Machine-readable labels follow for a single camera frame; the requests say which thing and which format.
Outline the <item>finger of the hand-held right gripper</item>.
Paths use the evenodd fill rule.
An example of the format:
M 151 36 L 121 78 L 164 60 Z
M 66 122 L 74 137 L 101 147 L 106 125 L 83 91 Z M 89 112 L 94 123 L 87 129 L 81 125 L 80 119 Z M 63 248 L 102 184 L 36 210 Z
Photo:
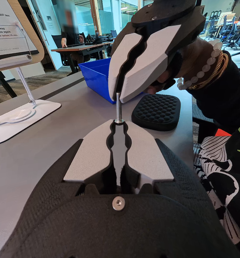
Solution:
M 125 35 L 111 57 L 109 65 L 108 90 L 112 101 L 115 101 L 117 79 L 120 75 L 121 68 L 128 60 L 130 51 L 140 43 L 141 39 L 142 36 L 137 33 Z
M 133 68 L 125 75 L 120 95 L 122 103 L 143 92 L 166 70 L 168 65 L 166 50 L 180 27 L 180 24 L 168 26 L 150 35 L 146 49 L 137 57 Z

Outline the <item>instruction poster on tan board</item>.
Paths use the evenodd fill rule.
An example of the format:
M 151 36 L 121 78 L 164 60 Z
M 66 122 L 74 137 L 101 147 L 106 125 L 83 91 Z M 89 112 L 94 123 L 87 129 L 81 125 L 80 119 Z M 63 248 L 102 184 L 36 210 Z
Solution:
M 0 0 L 0 71 L 40 62 L 44 48 L 17 0 Z

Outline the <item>row of black office chairs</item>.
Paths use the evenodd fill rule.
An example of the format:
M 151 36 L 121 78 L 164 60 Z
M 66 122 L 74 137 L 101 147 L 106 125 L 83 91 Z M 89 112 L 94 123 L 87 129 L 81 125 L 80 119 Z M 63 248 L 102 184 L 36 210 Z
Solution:
M 238 61 L 240 56 L 240 16 L 236 21 L 236 16 L 228 20 L 228 14 L 221 14 L 218 24 L 215 20 L 207 20 L 205 22 L 203 31 L 199 34 L 200 37 L 213 42 L 213 40 L 222 43 L 222 50 L 231 52 L 231 56 L 237 56 L 235 61 Z

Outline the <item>white poster stand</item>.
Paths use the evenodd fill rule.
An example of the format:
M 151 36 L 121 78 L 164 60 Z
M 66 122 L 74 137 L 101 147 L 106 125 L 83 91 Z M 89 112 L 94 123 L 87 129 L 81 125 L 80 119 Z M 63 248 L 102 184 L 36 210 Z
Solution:
M 61 107 L 61 104 L 57 102 L 35 100 L 21 68 L 17 67 L 16 70 L 28 94 L 29 102 L 0 115 L 0 143 L 12 138 Z

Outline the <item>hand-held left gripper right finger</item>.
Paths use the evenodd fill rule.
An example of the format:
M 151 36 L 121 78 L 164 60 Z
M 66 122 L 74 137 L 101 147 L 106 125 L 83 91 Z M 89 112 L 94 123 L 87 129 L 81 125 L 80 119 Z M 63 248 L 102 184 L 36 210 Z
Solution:
M 143 185 L 173 182 L 174 176 L 160 150 L 162 142 L 148 131 L 127 121 L 123 124 L 125 134 L 125 165 L 122 188 L 138 194 Z

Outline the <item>black honeycomb wrist rest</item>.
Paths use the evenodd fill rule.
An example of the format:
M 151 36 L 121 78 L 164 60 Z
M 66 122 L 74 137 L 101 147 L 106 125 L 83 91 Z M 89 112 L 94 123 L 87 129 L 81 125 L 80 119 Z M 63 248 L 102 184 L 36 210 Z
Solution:
M 171 131 L 177 127 L 181 102 L 173 95 L 147 94 L 131 114 L 134 124 L 155 131 Z

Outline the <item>black angled table legs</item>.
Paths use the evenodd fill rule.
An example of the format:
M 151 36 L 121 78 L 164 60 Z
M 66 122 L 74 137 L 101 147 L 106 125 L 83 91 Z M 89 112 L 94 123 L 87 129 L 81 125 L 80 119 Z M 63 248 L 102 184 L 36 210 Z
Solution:
M 1 71 L 0 71 L 0 83 L 3 86 L 3 88 L 6 90 L 6 92 L 10 95 L 11 98 L 17 97 L 14 90 L 11 88 L 11 86 L 5 80 L 5 76 Z

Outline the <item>blue plastic bin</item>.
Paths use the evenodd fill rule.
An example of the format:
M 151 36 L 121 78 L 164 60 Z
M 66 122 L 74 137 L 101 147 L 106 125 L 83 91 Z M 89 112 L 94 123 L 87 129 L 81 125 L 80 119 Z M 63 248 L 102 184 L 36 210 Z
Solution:
M 109 96 L 108 74 L 111 58 L 86 62 L 79 64 L 87 86 L 106 99 L 111 104 L 115 104 Z

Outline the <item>wood-topped office desk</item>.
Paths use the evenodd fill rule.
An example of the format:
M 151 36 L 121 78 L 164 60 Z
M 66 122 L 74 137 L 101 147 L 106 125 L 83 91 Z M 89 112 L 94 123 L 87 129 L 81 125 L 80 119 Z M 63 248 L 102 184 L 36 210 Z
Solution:
M 73 46 L 73 47 L 67 47 L 67 48 L 57 48 L 57 49 L 52 49 L 52 52 L 57 52 L 62 55 L 66 56 L 66 60 L 69 63 L 69 66 L 71 68 L 71 73 L 69 75 L 72 75 L 74 73 L 77 73 L 78 71 L 76 70 L 76 66 L 73 63 L 71 53 L 72 52 L 78 52 L 83 55 L 96 55 L 96 60 L 101 60 L 105 59 L 105 52 L 107 52 L 108 47 L 112 46 L 114 43 L 113 41 L 110 42 L 102 42 L 100 44 L 92 44 L 92 45 L 80 45 L 80 46 Z

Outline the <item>black white patterned pants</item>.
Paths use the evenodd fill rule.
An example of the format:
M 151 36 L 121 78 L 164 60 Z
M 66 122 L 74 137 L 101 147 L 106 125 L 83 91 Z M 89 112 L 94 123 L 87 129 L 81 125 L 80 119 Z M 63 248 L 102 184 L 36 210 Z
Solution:
M 231 241 L 240 243 L 240 199 L 236 179 L 229 173 L 232 162 L 225 144 L 231 136 L 206 137 L 194 148 L 194 172 L 199 176 L 218 219 Z

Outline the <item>long steel hex bolt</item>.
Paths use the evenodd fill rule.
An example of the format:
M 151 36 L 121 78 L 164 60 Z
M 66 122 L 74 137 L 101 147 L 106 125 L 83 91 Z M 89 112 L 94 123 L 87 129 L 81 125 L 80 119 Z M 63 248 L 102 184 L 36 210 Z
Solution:
M 122 119 L 122 103 L 120 101 L 120 92 L 116 92 L 116 119 L 115 124 L 116 125 L 122 125 L 124 123 L 124 120 Z

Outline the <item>person's right hand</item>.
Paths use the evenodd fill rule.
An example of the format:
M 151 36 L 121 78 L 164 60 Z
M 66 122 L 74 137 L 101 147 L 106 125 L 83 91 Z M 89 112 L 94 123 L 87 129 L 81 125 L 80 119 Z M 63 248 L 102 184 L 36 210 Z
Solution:
M 212 51 L 213 46 L 200 37 L 197 37 L 193 43 L 181 48 L 179 52 L 182 55 L 183 62 L 179 73 L 174 78 L 183 77 L 187 81 L 196 76 L 198 72 L 202 71 L 202 67 L 206 65 L 207 60 L 211 57 Z M 167 67 L 166 71 L 164 71 L 157 78 L 160 85 L 150 85 L 143 90 L 143 92 L 148 94 L 156 94 L 157 92 L 167 89 L 167 87 L 164 86 L 165 81 L 167 81 L 172 74 L 172 69 Z

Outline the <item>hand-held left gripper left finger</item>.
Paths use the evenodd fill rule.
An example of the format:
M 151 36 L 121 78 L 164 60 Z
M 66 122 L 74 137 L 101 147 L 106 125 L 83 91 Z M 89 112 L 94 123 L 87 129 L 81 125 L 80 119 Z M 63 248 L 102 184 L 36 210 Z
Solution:
M 65 176 L 66 182 L 94 184 L 99 191 L 116 191 L 112 146 L 115 121 L 108 120 L 87 134 Z

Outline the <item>person's right forearm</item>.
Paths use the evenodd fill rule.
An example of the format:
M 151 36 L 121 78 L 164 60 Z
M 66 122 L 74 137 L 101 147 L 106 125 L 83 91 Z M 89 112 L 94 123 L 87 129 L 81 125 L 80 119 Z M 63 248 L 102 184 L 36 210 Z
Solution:
M 240 127 L 240 68 L 232 61 L 221 77 L 202 89 L 187 90 L 207 118 L 213 119 L 218 128 L 233 134 Z

